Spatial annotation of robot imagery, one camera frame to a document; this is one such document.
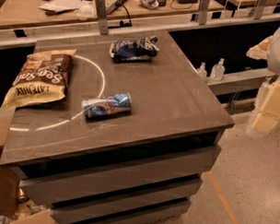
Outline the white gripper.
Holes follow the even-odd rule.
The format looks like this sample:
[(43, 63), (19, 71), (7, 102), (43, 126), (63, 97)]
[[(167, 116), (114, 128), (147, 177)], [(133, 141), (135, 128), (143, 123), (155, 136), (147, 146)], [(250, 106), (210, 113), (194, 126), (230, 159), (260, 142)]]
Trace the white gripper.
[[(273, 36), (251, 47), (246, 55), (254, 60), (267, 59), (268, 69), (280, 76), (280, 27)], [(264, 81), (260, 86), (246, 133), (248, 136), (265, 136), (279, 123), (280, 77), (274, 83)]]

